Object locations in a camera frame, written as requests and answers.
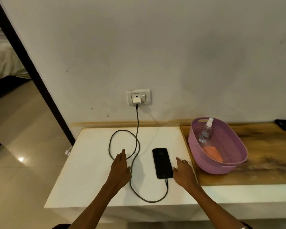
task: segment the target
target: tiled floor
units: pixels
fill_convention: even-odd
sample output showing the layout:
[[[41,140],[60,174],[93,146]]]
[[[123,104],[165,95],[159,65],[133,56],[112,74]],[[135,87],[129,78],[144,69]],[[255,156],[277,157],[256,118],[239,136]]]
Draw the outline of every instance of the tiled floor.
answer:
[[[29,82],[0,99],[0,229],[50,229],[66,219],[43,206],[70,143]],[[286,229],[286,219],[249,220],[256,228]],[[99,224],[98,229],[213,228],[210,222]]]

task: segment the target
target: dark sleeve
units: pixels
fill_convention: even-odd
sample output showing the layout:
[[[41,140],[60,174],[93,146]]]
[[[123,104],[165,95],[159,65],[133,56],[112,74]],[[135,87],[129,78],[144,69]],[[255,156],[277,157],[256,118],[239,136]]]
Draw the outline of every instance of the dark sleeve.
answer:
[[[68,229],[71,224],[58,224],[57,226],[53,227],[53,229]]]
[[[242,224],[244,224],[244,226],[246,226],[248,229],[253,229],[252,227],[250,227],[248,224],[241,222]]]

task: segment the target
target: phone screen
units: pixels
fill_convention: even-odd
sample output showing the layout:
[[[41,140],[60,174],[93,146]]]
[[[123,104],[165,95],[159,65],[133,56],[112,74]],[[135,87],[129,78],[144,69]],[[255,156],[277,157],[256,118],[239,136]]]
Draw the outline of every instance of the phone screen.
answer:
[[[159,179],[172,178],[173,169],[166,148],[153,149],[156,175]]]

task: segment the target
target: orange sponge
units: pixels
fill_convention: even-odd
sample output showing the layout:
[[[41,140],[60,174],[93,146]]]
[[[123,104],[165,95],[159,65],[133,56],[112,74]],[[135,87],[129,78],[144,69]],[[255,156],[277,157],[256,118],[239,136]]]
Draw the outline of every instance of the orange sponge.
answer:
[[[204,147],[202,148],[202,151],[204,151],[206,155],[208,155],[210,158],[214,159],[215,161],[218,161],[218,162],[224,161],[215,147],[212,147],[212,146]]]

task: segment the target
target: purple plastic basket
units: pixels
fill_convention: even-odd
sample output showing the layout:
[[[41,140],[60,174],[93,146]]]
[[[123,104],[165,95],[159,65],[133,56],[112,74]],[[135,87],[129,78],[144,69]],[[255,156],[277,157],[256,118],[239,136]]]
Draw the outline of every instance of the purple plastic basket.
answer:
[[[206,122],[199,120],[209,119],[197,118],[191,124],[188,143],[197,165],[207,173],[225,174],[231,172],[239,164],[247,160],[248,151],[237,134],[226,123],[219,119],[213,120],[213,132],[206,144],[199,142],[199,137]],[[203,152],[200,145],[214,146],[221,155],[223,162],[215,161]]]

